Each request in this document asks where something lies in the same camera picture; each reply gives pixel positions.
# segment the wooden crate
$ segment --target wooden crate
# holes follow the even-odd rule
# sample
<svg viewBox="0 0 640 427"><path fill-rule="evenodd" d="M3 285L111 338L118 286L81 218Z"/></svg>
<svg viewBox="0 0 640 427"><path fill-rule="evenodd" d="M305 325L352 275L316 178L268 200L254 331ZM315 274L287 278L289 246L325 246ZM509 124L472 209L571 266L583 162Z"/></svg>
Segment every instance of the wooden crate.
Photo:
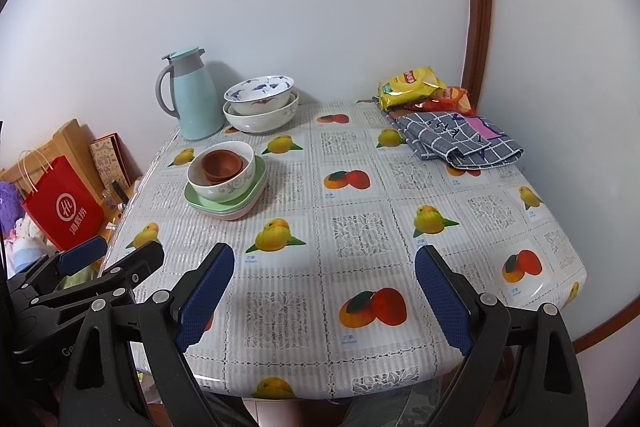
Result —
<svg viewBox="0 0 640 427"><path fill-rule="evenodd" d="M78 120L73 119L58 129L51 137L51 140L41 147L38 147L38 151L40 151L48 161L52 161L58 156L66 156L66 159L94 199L98 203L102 203L104 185L100 180L100 176L98 176L94 161L91 158L89 152L90 143L91 140L88 134L82 130ZM31 152L24 158L24 166L34 184L44 173L44 169L42 168L43 164L43 159L37 153ZM1 171L0 180L14 184L22 195L25 196L33 189L27 179L20 173L20 168L21 166L18 167L18 164L15 163L8 169Z"/></svg>

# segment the orange mango print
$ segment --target orange mango print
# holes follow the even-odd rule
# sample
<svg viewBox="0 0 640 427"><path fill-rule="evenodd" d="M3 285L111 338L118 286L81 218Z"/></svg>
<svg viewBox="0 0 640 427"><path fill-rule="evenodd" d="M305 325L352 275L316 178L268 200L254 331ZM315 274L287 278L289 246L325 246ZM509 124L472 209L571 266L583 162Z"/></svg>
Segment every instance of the orange mango print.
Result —
<svg viewBox="0 0 640 427"><path fill-rule="evenodd" d="M207 324L204 326L204 330L205 331L209 331L211 329L212 325L213 325L213 315L211 315L211 318L209 319Z"/></svg>
<svg viewBox="0 0 640 427"><path fill-rule="evenodd" d="M406 304L394 288L382 288L375 293L364 291L342 305L338 318L347 328L361 328L375 319L387 326L399 326L406 320Z"/></svg>
<svg viewBox="0 0 640 427"><path fill-rule="evenodd" d="M326 176L322 180L322 184L329 190L336 190L347 185L364 190L371 186L371 180L365 171L337 171Z"/></svg>
<svg viewBox="0 0 640 427"><path fill-rule="evenodd" d="M450 176L454 176L454 177L462 176L462 174L465 174L465 173L471 174L473 177L477 177L481 174L478 169L476 170L456 169L455 167L452 167L448 163L447 163L447 172L449 173Z"/></svg>
<svg viewBox="0 0 640 427"><path fill-rule="evenodd" d="M502 277L509 283L520 281L524 275L540 275L542 263L531 250L520 250L517 255L510 255L502 265Z"/></svg>
<svg viewBox="0 0 640 427"><path fill-rule="evenodd" d="M328 114L326 116L320 116L316 118L318 123L349 123L349 117L345 114Z"/></svg>

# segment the red snack bag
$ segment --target red snack bag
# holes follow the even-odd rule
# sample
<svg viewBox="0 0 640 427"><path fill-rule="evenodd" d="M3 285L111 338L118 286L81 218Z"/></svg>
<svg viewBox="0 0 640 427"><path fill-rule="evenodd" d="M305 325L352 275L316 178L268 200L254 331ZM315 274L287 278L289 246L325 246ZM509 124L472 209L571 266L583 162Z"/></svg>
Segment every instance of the red snack bag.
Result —
<svg viewBox="0 0 640 427"><path fill-rule="evenodd" d="M437 89L428 100L405 103L403 107L415 112L452 111L460 114L475 114L466 95L466 89L457 86Z"/></svg>

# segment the screw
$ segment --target screw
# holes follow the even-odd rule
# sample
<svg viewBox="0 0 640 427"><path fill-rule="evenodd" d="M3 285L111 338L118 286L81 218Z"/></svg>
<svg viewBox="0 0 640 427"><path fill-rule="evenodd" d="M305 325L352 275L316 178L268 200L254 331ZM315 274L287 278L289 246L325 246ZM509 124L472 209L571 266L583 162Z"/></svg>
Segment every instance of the screw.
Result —
<svg viewBox="0 0 640 427"><path fill-rule="evenodd" d="M102 308L104 308L106 305L106 302L104 301L104 299L95 299L94 302L91 303L91 309L94 312L99 312Z"/></svg>
<svg viewBox="0 0 640 427"><path fill-rule="evenodd" d="M492 293L483 293L480 296L480 302L485 306L495 306L498 303L497 297Z"/></svg>
<svg viewBox="0 0 640 427"><path fill-rule="evenodd" d="M542 310L547 314L547 315L558 315L558 308L556 308L555 306L553 306L553 304L551 304L550 302L545 303L544 306L542 306Z"/></svg>
<svg viewBox="0 0 640 427"><path fill-rule="evenodd" d="M156 304L160 304L169 298L169 292L167 290L158 290L151 298Z"/></svg>

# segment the cloth bag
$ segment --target cloth bag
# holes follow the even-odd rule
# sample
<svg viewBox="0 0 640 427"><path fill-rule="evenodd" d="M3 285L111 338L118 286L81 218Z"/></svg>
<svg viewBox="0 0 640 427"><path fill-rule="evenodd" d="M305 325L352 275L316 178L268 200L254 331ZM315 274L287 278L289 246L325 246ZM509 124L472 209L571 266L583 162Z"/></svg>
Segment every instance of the cloth bag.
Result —
<svg viewBox="0 0 640 427"><path fill-rule="evenodd" d="M66 156L58 156L51 163L35 149L23 151L20 156L29 152L42 157L47 167L40 163L44 174L34 184L24 158L18 158L20 174L33 189L22 202L25 212L58 250L69 250L94 237L104 220L104 211Z"/></svg>

